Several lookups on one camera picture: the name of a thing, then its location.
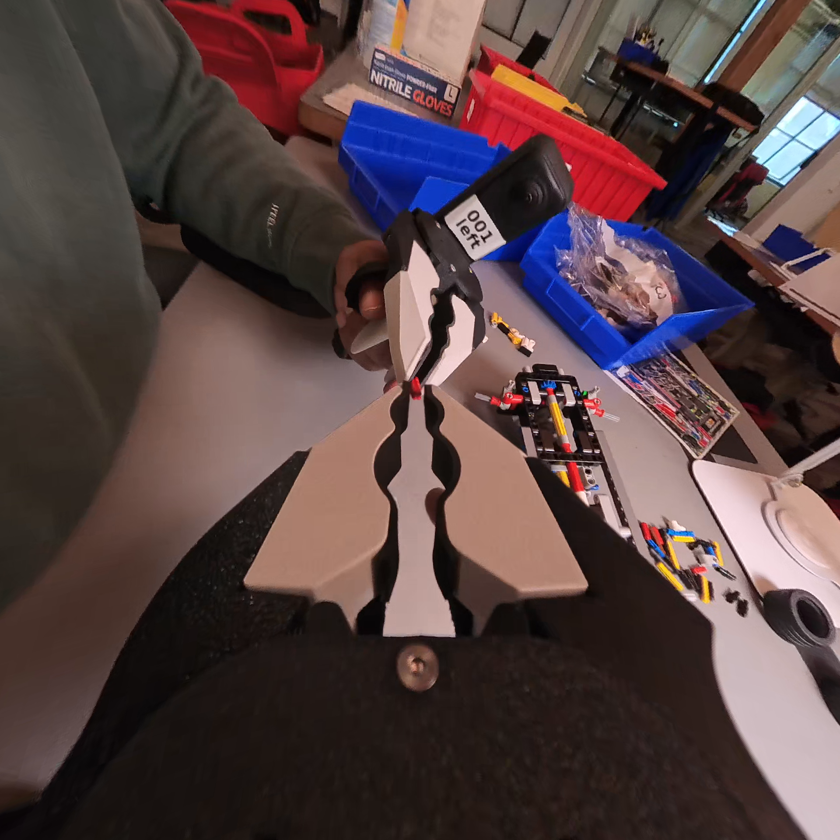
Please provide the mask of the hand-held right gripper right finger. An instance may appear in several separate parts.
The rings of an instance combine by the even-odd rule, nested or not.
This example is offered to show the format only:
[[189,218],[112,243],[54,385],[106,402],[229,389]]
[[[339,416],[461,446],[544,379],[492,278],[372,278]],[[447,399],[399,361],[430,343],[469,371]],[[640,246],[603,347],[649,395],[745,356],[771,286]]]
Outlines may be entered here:
[[588,582],[528,458],[438,386],[424,389],[441,486],[433,566],[457,636],[499,606],[582,595]]

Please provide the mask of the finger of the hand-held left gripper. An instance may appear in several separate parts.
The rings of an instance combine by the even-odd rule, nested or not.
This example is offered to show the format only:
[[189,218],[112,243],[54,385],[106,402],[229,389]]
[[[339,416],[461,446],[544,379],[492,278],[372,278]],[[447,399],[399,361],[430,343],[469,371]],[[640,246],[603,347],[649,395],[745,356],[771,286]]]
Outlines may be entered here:
[[392,367],[399,382],[442,384],[450,374],[450,330],[454,307],[435,302],[439,277],[424,251],[413,251],[407,267],[385,284],[385,320]]
[[441,385],[483,344],[486,316],[478,303],[461,297],[441,300],[432,318],[432,343],[420,366],[421,385]]

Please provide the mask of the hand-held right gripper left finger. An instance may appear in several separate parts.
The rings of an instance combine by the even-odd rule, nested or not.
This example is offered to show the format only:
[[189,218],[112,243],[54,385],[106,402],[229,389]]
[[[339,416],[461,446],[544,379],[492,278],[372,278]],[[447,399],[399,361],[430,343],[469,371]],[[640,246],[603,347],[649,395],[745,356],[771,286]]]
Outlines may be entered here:
[[400,562],[389,486],[407,420],[408,391],[393,388],[310,449],[246,589],[333,604],[352,632],[382,630]]

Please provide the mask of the person's left forearm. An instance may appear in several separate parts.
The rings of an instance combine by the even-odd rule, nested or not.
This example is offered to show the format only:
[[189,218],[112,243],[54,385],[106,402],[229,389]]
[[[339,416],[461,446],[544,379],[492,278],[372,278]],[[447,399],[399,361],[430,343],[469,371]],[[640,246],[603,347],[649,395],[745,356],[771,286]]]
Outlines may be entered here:
[[381,243],[219,80],[203,73],[168,97],[143,100],[143,137],[132,141],[132,189],[233,256],[273,270],[310,293],[340,326],[344,289]]

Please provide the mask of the lego chassis assembly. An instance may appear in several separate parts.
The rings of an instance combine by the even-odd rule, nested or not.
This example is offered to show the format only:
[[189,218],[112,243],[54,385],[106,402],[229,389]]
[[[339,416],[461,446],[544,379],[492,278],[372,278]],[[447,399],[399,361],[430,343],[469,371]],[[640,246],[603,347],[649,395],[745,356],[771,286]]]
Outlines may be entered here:
[[554,365],[526,366],[495,395],[475,400],[513,417],[526,456],[544,463],[589,509],[626,542],[637,546],[606,448],[575,378]]

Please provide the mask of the pile of loose lego pieces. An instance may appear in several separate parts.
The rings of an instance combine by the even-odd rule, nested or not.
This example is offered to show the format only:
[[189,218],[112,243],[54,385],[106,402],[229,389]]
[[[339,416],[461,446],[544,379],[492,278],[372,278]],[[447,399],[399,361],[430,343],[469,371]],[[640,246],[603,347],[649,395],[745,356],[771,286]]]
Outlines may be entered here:
[[716,600],[718,583],[738,581],[719,542],[703,539],[676,520],[640,520],[638,527],[654,568],[686,601],[709,605]]

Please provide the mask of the lego instruction booklet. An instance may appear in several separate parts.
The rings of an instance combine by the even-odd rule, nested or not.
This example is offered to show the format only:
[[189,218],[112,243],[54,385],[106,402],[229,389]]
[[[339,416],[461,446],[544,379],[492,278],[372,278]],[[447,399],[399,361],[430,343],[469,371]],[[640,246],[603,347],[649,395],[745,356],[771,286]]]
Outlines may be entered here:
[[670,352],[622,364],[607,374],[693,459],[707,457],[740,415],[735,405]]

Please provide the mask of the person's left hand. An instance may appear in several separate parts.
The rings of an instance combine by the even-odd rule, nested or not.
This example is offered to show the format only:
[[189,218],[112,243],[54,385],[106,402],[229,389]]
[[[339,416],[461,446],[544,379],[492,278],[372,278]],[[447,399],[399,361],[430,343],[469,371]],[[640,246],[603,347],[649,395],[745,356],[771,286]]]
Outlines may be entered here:
[[349,353],[351,345],[368,322],[385,318],[385,300],[381,281],[366,280],[359,292],[359,310],[348,307],[345,290],[353,276],[362,267],[384,263],[387,251],[379,239],[368,239],[348,245],[341,252],[335,266],[333,298],[339,340],[343,351]]

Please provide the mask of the clear plastic bag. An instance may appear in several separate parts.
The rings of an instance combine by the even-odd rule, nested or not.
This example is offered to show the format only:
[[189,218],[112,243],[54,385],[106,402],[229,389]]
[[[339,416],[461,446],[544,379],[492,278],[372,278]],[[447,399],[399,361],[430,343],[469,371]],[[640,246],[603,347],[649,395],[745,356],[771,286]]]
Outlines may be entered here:
[[568,210],[570,245],[554,247],[555,267],[613,327],[647,333],[688,311],[674,264],[663,248],[619,235],[577,204]]

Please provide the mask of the blue glove box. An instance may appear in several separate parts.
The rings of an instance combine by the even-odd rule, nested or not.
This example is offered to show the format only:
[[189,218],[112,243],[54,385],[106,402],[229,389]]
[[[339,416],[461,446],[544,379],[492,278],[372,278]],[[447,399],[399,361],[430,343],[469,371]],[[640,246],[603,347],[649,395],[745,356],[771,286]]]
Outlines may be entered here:
[[444,119],[455,116],[461,92],[458,82],[382,45],[372,49],[369,82],[385,93]]

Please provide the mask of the wooden background table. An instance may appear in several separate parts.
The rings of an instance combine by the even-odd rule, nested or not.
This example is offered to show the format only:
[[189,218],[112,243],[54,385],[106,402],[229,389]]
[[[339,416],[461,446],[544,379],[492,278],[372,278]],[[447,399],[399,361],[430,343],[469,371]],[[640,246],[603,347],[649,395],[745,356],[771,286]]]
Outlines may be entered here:
[[750,98],[718,81],[687,86],[666,72],[662,59],[644,63],[639,61],[640,56],[627,57],[603,47],[600,51],[614,65],[610,75],[614,91],[602,116],[606,116],[620,91],[629,93],[610,128],[614,139],[622,138],[644,105],[659,104],[662,98],[677,101],[678,110],[688,115],[686,124],[666,144],[656,164],[655,170],[666,185],[653,189],[644,201],[647,223],[674,221],[732,134],[739,130],[747,138],[753,136],[762,126],[764,114]]

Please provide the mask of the wipes container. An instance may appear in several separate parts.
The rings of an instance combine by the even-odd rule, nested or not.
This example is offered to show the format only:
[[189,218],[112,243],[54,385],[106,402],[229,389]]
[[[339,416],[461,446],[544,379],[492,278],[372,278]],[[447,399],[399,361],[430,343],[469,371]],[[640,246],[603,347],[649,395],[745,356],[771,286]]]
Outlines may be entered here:
[[376,46],[400,51],[410,4],[410,1],[363,1],[356,30],[359,52]]

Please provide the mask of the small blue bin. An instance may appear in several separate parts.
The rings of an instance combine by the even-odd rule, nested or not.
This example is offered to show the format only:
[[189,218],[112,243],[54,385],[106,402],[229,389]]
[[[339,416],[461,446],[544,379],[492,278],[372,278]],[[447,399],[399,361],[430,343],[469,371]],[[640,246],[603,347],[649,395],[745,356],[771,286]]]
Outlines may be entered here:
[[762,242],[762,246],[781,263],[812,257],[817,251],[800,231],[785,225],[778,225]]

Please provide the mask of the black rubber tyre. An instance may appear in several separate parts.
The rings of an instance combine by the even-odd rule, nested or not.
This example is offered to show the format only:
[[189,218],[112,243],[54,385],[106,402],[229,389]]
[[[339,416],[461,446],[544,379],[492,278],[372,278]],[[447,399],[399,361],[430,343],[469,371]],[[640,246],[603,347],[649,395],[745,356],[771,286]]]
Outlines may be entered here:
[[824,604],[798,589],[768,591],[763,597],[763,617],[784,641],[804,648],[829,648],[836,628]]

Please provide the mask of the person's green sweatshirt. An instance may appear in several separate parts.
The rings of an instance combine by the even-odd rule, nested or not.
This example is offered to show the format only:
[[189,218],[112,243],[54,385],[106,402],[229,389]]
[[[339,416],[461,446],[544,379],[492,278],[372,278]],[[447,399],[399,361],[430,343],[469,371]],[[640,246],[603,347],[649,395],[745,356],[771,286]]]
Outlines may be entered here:
[[2,2],[2,609],[84,517],[161,305],[133,203],[154,110],[197,55],[161,2]]

